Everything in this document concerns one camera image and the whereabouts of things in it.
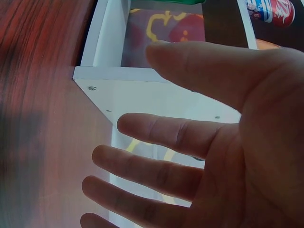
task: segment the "wood grain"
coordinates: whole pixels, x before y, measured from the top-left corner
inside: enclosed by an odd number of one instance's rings
[[[94,0],[0,1],[0,227],[80,227],[111,124],[73,82]]]

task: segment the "finger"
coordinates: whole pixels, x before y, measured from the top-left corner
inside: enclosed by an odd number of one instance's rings
[[[80,219],[80,224],[82,228],[118,228],[111,222],[92,213],[84,214]]]
[[[202,169],[148,159],[104,145],[94,150],[93,161],[116,176],[188,201],[193,200],[203,175]]]
[[[117,123],[118,130],[123,134],[203,159],[225,125],[236,127],[235,124],[191,121],[150,114],[125,114]]]
[[[85,178],[82,186],[87,197],[143,227],[175,228],[188,212],[182,206],[133,195],[97,177]]]
[[[156,42],[148,46],[146,54],[151,66],[165,79],[241,112],[247,97],[267,76],[284,67],[290,56],[299,55],[289,52],[207,42]]]

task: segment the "pinky finger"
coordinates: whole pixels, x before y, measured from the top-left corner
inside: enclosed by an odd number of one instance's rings
[[[80,219],[80,224],[82,228],[118,228],[111,222],[92,213],[84,214]]]

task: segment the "can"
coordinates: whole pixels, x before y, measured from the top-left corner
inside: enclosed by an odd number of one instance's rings
[[[289,0],[245,0],[249,15],[280,27],[290,26],[295,19],[295,7]]]

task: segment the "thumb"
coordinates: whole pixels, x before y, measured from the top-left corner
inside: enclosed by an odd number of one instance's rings
[[[146,50],[148,61],[162,77],[242,112],[250,94],[282,67],[302,65],[302,52],[227,47],[207,42],[156,42]]]

